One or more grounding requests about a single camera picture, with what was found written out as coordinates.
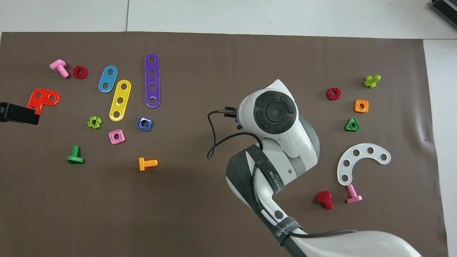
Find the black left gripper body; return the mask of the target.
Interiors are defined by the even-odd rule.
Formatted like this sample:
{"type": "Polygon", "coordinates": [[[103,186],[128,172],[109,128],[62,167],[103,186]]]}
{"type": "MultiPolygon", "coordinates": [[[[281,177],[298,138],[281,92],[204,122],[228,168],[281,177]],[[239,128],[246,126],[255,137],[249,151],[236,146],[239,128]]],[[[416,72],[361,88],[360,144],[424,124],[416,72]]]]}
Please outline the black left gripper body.
{"type": "Polygon", "coordinates": [[[0,122],[12,121],[10,116],[10,107],[13,105],[8,102],[0,103],[0,122]]]}

